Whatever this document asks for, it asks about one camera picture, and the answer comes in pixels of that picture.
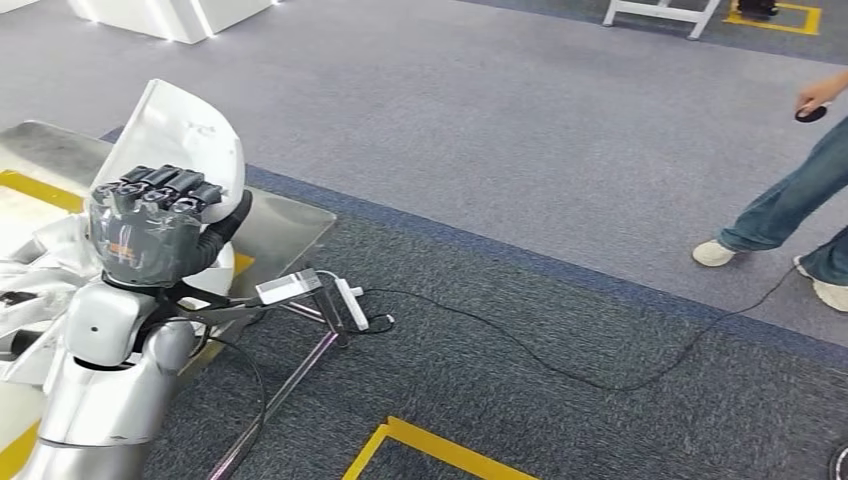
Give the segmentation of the person's hand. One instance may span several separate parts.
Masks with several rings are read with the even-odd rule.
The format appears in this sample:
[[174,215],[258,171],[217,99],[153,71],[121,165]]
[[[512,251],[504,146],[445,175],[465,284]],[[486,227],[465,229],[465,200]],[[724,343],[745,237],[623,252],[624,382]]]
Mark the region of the person's hand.
[[816,84],[806,87],[798,94],[795,112],[800,116],[807,116],[819,107],[831,102],[840,93],[839,87],[830,84]]

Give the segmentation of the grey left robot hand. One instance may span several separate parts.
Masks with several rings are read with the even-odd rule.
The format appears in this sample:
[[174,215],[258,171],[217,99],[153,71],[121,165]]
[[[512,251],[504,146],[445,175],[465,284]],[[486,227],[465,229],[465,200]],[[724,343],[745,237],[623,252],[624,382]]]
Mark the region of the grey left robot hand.
[[139,165],[93,189],[89,239],[109,279],[131,287],[171,287],[211,267],[246,220],[252,194],[216,222],[203,219],[223,204],[223,188],[201,172]]

